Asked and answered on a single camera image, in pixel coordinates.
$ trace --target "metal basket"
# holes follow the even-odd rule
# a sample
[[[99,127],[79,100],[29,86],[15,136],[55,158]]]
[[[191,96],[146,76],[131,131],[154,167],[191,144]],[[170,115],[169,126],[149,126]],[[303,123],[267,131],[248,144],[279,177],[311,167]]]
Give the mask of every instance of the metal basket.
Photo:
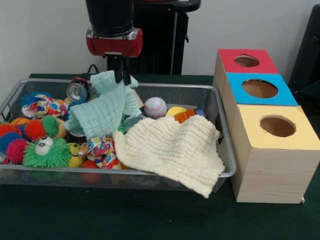
[[[25,79],[18,82],[0,106],[0,122],[11,121],[21,114],[20,100],[32,92],[48,92],[54,98],[65,99],[69,80]],[[205,117],[223,134],[217,143],[225,171],[213,192],[217,192],[227,177],[236,172],[236,162],[219,92],[212,86],[140,83],[137,94],[144,102],[151,97],[164,99],[168,107],[181,106],[203,110]],[[86,188],[119,188],[148,190],[189,190],[181,183],[138,170],[91,169],[74,167],[32,168],[23,165],[0,164],[0,184]]]

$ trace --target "white wall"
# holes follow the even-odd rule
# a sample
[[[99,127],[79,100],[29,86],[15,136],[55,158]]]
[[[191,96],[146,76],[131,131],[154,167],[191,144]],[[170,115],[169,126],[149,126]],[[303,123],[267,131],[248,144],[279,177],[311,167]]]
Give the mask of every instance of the white wall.
[[[266,49],[289,80],[318,0],[202,0],[189,13],[183,74],[212,75],[219,48]]]
[[[202,0],[189,14],[183,74],[212,75],[218,48],[267,49],[286,79],[317,0]],[[0,3],[0,102],[30,73],[83,73],[105,61],[86,46],[85,0]]]

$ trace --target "mint green cloth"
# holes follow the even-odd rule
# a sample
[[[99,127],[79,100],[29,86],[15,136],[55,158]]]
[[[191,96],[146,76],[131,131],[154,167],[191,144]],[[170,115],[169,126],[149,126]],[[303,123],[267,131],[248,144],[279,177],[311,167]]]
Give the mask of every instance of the mint green cloth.
[[[101,72],[90,77],[92,87],[100,94],[88,103],[70,108],[64,127],[69,131],[81,131],[87,139],[110,136],[120,126],[123,114],[141,114],[132,88],[138,81],[131,77],[131,84],[116,83],[114,71]]]

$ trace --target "googly eye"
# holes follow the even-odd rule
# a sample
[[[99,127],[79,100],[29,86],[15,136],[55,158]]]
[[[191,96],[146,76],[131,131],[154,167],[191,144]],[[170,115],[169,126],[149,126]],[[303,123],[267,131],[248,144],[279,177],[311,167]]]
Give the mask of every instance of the googly eye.
[[[54,141],[49,136],[44,136],[39,140],[39,144],[45,143],[46,145],[49,145],[51,147],[54,144]]]
[[[50,151],[50,145],[44,143],[44,142],[39,142],[36,146],[35,146],[35,153],[37,155],[40,155],[40,156],[44,156],[44,155],[47,155]]]

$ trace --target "wooden box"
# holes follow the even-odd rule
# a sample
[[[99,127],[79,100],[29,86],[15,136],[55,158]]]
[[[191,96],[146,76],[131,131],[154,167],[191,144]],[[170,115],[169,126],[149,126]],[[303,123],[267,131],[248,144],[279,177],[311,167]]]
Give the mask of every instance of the wooden box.
[[[237,104],[298,106],[280,74],[227,73],[222,102],[231,133]]]
[[[320,141],[300,106],[238,104],[231,132],[237,202],[300,203],[320,161]]]
[[[230,133],[237,103],[281,105],[280,100],[288,99],[288,105],[297,106],[265,50],[219,49],[213,86],[220,91]]]
[[[227,73],[278,74],[278,70],[262,49],[218,49],[213,86],[222,96]]]

